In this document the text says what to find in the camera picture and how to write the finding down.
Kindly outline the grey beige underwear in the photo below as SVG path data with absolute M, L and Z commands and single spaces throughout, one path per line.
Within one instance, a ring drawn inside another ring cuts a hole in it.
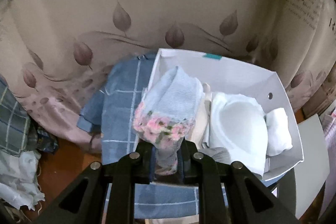
M 239 159 L 234 150 L 225 147 L 202 148 L 199 152 L 223 164 L 231 164 Z

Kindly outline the floral pink blue underwear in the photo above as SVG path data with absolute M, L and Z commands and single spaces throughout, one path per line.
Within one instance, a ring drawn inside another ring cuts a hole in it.
M 155 147 L 156 175 L 177 172 L 177 151 L 194 129 L 202 99 L 201 82 L 179 66 L 168 70 L 142 97 L 133 128 L 141 140 Z

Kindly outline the white padded bra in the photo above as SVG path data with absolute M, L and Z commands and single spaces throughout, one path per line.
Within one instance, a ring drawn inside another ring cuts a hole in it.
M 221 162 L 242 162 L 252 173 L 262 177 L 268 147 L 268 130 L 262 106 L 255 98 L 242 94 L 213 93 L 209 125 L 202 147 L 222 148 Z

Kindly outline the white underwear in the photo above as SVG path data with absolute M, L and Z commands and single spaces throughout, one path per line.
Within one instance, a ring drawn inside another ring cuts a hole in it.
M 265 116 L 265 121 L 268 130 L 266 155 L 273 157 L 290 150 L 293 145 L 285 109 L 281 107 L 272 110 Z

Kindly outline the cream lace bra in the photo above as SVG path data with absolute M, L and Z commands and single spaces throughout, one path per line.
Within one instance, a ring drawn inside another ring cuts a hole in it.
M 208 83 L 203 84 L 203 97 L 198 108 L 194 128 L 188 134 L 187 140 L 195 143 L 197 149 L 207 147 L 209 138 L 212 92 Z

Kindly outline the blue checked cloth cover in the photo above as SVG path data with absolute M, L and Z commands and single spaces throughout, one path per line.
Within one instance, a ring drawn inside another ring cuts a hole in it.
M 78 128 L 100 132 L 102 162 L 110 164 L 134 151 L 137 140 L 132 127 L 134 111 L 148 86 L 155 53 L 131 57 L 117 63 L 107 82 L 82 108 Z M 137 184 L 136 218 L 179 218 L 199 213 L 198 190 L 194 187 Z

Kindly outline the white Xincci shoe box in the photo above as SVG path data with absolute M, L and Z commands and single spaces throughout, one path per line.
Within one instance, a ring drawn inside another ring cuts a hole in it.
M 284 176 L 304 160 L 301 137 L 288 96 L 276 72 L 242 61 L 209 53 L 161 48 L 155 58 L 148 88 L 152 88 L 169 69 L 180 66 L 189 75 L 208 83 L 215 92 L 253 97 L 268 113 L 284 108 L 293 147 L 271 157 L 264 181 Z

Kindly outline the white crumpled plastic bags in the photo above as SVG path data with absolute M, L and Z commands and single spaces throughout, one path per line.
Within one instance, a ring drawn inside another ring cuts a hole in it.
M 45 200 L 37 179 L 40 158 L 37 151 L 23 152 L 20 157 L 1 152 L 1 199 L 16 209 L 26 206 L 30 210 Z

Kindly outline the grey plaid fabric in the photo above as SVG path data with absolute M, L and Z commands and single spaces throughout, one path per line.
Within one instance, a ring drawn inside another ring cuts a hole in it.
M 23 152 L 39 150 L 54 154 L 59 148 L 57 137 L 34 121 L 19 104 L 1 78 L 0 104 L 1 151 L 19 157 Z

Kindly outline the pink checked fabric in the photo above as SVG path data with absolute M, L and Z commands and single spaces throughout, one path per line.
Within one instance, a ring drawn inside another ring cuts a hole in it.
M 323 133 L 327 145 L 329 159 L 335 159 L 335 107 L 327 112 L 322 120 Z

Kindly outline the beige leaf pattern curtain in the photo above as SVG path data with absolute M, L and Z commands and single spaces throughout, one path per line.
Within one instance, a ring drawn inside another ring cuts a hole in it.
M 84 149 L 80 109 L 112 66 L 158 48 L 277 72 L 293 110 L 335 100 L 335 0 L 1 0 L 1 80 L 50 133 Z

